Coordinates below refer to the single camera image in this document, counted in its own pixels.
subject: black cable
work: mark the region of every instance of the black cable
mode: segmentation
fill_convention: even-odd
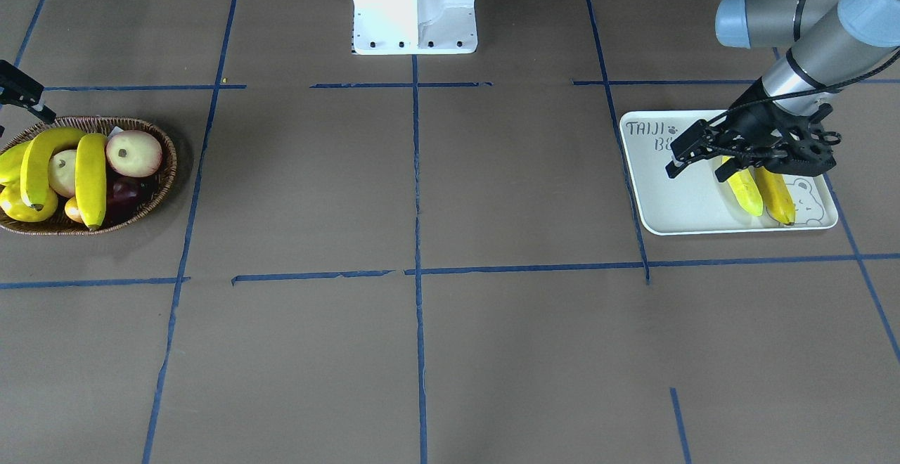
[[[794,93],[785,93],[784,95],[768,96],[768,98],[761,98],[759,100],[753,100],[752,102],[746,102],[746,104],[736,105],[736,106],[734,106],[734,108],[728,109],[726,112],[723,112],[722,114],[717,115],[716,117],[714,117],[713,119],[711,119],[708,122],[709,122],[709,124],[713,124],[714,122],[719,121],[720,119],[726,117],[727,115],[732,114],[732,112],[740,111],[740,109],[751,108],[751,106],[753,106],[753,105],[768,104],[768,102],[775,102],[776,100],[784,100],[786,98],[798,98],[798,96],[816,95],[818,93],[827,93],[829,91],[835,91],[836,89],[841,89],[842,87],[846,87],[851,84],[861,82],[861,80],[868,79],[869,77],[872,77],[877,73],[880,73],[882,70],[887,69],[887,67],[890,67],[891,64],[894,63],[894,61],[898,60],[898,58],[900,58],[900,50],[895,51],[894,56],[892,56],[889,60],[882,63],[880,66],[878,66],[877,69],[869,70],[868,72],[866,72],[865,74],[862,74],[861,76],[853,77],[853,79],[847,79],[847,80],[845,80],[845,82],[839,82],[839,83],[832,84],[830,86],[820,87],[819,89],[807,89],[806,91],[796,91]]]

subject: tray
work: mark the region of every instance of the tray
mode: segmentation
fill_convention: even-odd
[[[160,165],[160,169],[157,170],[157,173],[151,176],[157,183],[155,185],[155,191],[151,194],[149,201],[139,205],[138,210],[135,211],[134,217],[123,221],[121,224],[100,227],[95,231],[87,230],[87,227],[84,227],[83,224],[77,224],[65,216],[65,211],[63,210],[63,204],[65,204],[64,198],[60,198],[59,208],[52,217],[49,217],[44,221],[38,221],[38,223],[35,224],[13,220],[0,211],[0,227],[13,231],[14,233],[27,234],[27,236],[96,236],[96,234],[119,230],[135,223],[135,221],[144,218],[150,211],[153,211],[153,209],[166,198],[166,195],[174,183],[174,176],[176,176],[176,150],[174,149],[172,140],[169,139],[164,131],[160,130],[160,128],[156,127],[154,124],[143,120],[125,117],[62,116],[58,117],[53,124],[36,124],[34,127],[23,131],[21,134],[14,137],[10,143],[7,143],[6,147],[4,147],[3,150],[0,150],[0,153],[10,149],[10,147],[13,147],[16,144],[23,143],[23,141],[33,139],[37,134],[41,133],[41,131],[55,127],[74,127],[79,130],[87,131],[87,133],[100,133],[106,135],[109,135],[110,131],[113,130],[113,127],[119,127],[122,130],[147,131],[148,134],[153,135],[160,141],[163,148],[162,165]]]
[[[711,118],[710,111],[633,111],[622,116],[628,173],[641,223],[657,236],[742,231],[822,230],[838,223],[838,211],[822,176],[785,175],[785,184],[797,207],[797,223],[784,226],[768,213],[752,217],[740,208],[727,184],[714,175],[720,159],[701,160],[669,179],[669,143],[694,121]]]

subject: white tray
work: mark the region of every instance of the white tray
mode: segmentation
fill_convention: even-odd
[[[838,223],[838,211],[822,176],[785,175],[787,190],[797,207],[794,226],[779,224],[768,213],[752,217],[740,208],[726,183],[714,170],[721,159],[701,160],[669,179],[669,143],[700,118],[723,111],[634,111],[622,116],[628,173],[641,223],[657,236],[736,231],[822,230]]]

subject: fruit basket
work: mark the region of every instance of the fruit basket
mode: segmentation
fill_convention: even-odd
[[[13,138],[10,143],[6,144],[0,153],[12,148],[14,145],[32,140],[41,131],[56,127],[74,127],[79,130],[86,131],[88,134],[99,133],[109,135],[115,127],[122,130],[141,130],[151,134],[160,141],[162,146],[163,160],[160,169],[157,170],[148,179],[154,184],[153,191],[148,197],[138,205],[134,215],[118,224],[104,224],[94,231],[87,230],[83,224],[75,223],[65,215],[63,205],[59,205],[58,209],[48,219],[38,221],[38,223],[25,223],[25,221],[16,221],[6,214],[0,212],[0,227],[14,233],[27,234],[27,236],[95,236],[99,233],[107,233],[107,231],[119,230],[122,227],[129,226],[148,213],[153,211],[160,202],[166,198],[176,176],[177,157],[176,150],[172,140],[160,128],[150,122],[146,122],[134,118],[125,117],[102,117],[102,116],[63,116],[58,117],[53,124],[36,124],[34,127],[23,131],[21,134]]]

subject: banana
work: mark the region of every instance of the banana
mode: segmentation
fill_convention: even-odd
[[[78,128],[56,127],[32,139],[22,158],[22,201],[26,205],[38,211],[44,207],[47,192],[51,191],[47,175],[51,156],[75,147],[83,136],[84,132]]]
[[[106,217],[106,136],[103,134],[87,134],[78,141],[75,199],[87,228],[100,228]]]
[[[769,214],[779,223],[793,226],[797,219],[797,208],[794,207],[794,199],[790,197],[788,186],[785,185],[784,176],[772,174],[764,167],[756,169],[755,176],[759,194],[762,194],[762,202],[765,202]]]
[[[728,162],[730,157],[722,157],[722,163]],[[762,216],[762,195],[756,188],[756,182],[749,170],[739,170],[728,178],[728,185],[732,188],[734,198],[746,212],[755,217]]]
[[[22,159],[31,141],[14,145],[0,154],[0,185],[9,185],[22,175]]]

